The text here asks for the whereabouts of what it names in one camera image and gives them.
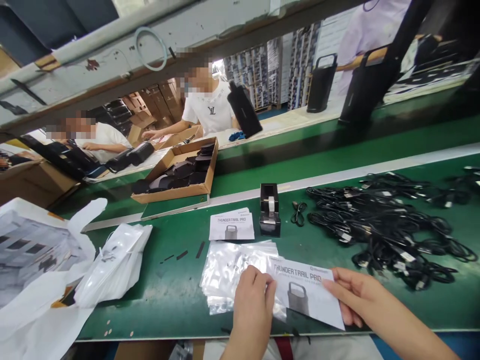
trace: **printed speaker image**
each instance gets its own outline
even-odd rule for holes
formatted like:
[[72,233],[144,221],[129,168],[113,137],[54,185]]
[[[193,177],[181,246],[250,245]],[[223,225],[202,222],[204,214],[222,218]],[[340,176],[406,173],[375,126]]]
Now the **printed speaker image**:
[[310,316],[307,291],[296,282],[288,283],[288,307],[296,312]]
[[237,240],[238,230],[235,225],[227,225],[225,229],[225,240]]

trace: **clear plastic bag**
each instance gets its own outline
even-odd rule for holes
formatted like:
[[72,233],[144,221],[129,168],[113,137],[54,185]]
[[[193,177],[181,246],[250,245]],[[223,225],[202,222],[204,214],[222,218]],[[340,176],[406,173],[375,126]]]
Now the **clear plastic bag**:
[[151,231],[151,225],[120,224],[115,229],[75,290],[79,307],[120,299],[139,280],[142,251]]
[[[277,245],[271,240],[241,245],[211,242],[200,280],[210,315],[233,311],[240,276],[249,265],[265,273],[268,258],[278,256]],[[287,319],[287,309],[277,299],[273,315],[284,322]]]

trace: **finger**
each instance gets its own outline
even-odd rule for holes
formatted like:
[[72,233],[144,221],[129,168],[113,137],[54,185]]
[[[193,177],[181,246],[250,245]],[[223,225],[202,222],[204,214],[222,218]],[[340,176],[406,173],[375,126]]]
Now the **finger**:
[[273,277],[270,276],[270,274],[262,273],[259,270],[255,280],[253,281],[253,285],[257,289],[261,290],[262,292],[265,292],[265,287],[267,286],[267,284],[270,284],[273,280],[274,279]]
[[343,323],[345,325],[352,325],[354,323],[354,316],[352,314],[352,310],[350,310],[350,308],[341,301],[340,301],[340,312],[341,312],[341,318],[343,319]]
[[334,267],[331,272],[335,281],[343,280],[346,283],[351,283],[355,277],[362,276],[359,272],[352,271],[343,267]]
[[238,286],[252,285],[257,273],[260,273],[260,271],[255,266],[249,265],[246,270],[241,273]]
[[349,308],[358,311],[362,304],[362,299],[355,296],[352,292],[334,281],[323,279],[322,284],[334,297],[345,303]]
[[342,285],[345,289],[347,289],[348,291],[352,291],[352,284],[349,283],[349,282],[346,282],[346,281],[343,281],[343,280],[340,280],[338,279],[336,281],[337,284],[340,284]]
[[272,279],[272,281],[268,283],[268,286],[265,291],[265,305],[269,314],[271,314],[274,309],[276,290],[277,290],[277,282]]
[[358,326],[359,329],[361,329],[362,326],[364,325],[362,318],[355,311],[352,311],[352,315],[353,315],[353,322],[355,323],[355,325]]

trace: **workbench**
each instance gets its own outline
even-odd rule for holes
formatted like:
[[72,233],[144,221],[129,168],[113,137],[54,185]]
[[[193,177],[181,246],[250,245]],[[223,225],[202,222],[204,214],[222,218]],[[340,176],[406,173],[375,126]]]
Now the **workbench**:
[[[354,269],[352,255],[361,245],[343,248],[310,223],[290,223],[292,201],[314,202],[305,187],[355,186],[368,173],[395,170],[413,179],[441,185],[446,176],[461,174],[463,166],[480,163],[480,104],[455,89],[381,107],[370,128],[345,128],[336,120],[281,133],[221,150],[215,169],[210,205],[197,210],[144,221],[153,225],[145,247],[140,279],[120,300],[100,303],[85,323],[78,341],[180,339],[227,337],[232,314],[209,316],[199,287],[205,263],[210,216],[248,207],[253,215],[255,240],[260,236],[260,183],[277,183],[281,237],[273,238],[286,259],[314,266]],[[116,226],[109,222],[136,219],[145,205],[130,198],[130,185],[146,171],[86,186],[54,211],[66,218],[92,199],[107,198],[97,221],[101,228],[87,231],[96,248]],[[442,216],[453,236],[480,253],[478,208],[480,198],[450,210],[415,200],[422,212]],[[202,242],[205,247],[196,258]],[[188,251],[176,260],[176,256]],[[377,277],[414,314],[434,331],[477,331],[480,318],[472,313],[480,298],[480,267],[450,256],[434,261],[459,270],[452,284],[433,283],[426,291],[412,292],[388,271]],[[339,331],[289,311],[287,323],[273,321],[273,335],[332,335]],[[353,327],[348,332],[367,332]]]

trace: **speaker handle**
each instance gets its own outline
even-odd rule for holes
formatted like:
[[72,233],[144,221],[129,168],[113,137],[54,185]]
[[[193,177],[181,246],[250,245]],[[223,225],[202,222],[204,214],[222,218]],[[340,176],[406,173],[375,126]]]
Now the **speaker handle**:
[[296,282],[289,282],[289,283],[288,283],[288,292],[289,292],[289,293],[292,292],[292,284],[298,286],[299,288],[301,288],[301,289],[303,290],[303,295],[304,295],[304,296],[307,295],[307,290],[305,290],[305,287],[302,286],[302,285],[300,285],[300,284],[297,284]]
[[332,63],[332,65],[333,65],[333,66],[337,66],[337,53],[334,52],[334,53],[331,53],[331,54],[328,54],[328,55],[320,56],[320,57],[316,60],[315,68],[318,68],[318,67],[319,67],[319,61],[320,61],[320,59],[327,58],[327,57],[329,57],[329,56],[333,56],[333,63]]
[[370,55],[371,55],[374,51],[377,51],[377,50],[380,50],[380,49],[383,49],[383,48],[388,48],[389,45],[390,45],[390,44],[383,45],[383,46],[374,48],[374,49],[372,49],[372,50],[368,50],[366,53],[364,53],[364,54],[363,54],[363,57],[361,58],[361,63],[360,63],[359,68],[364,68],[365,65],[367,65],[367,61],[368,61]]

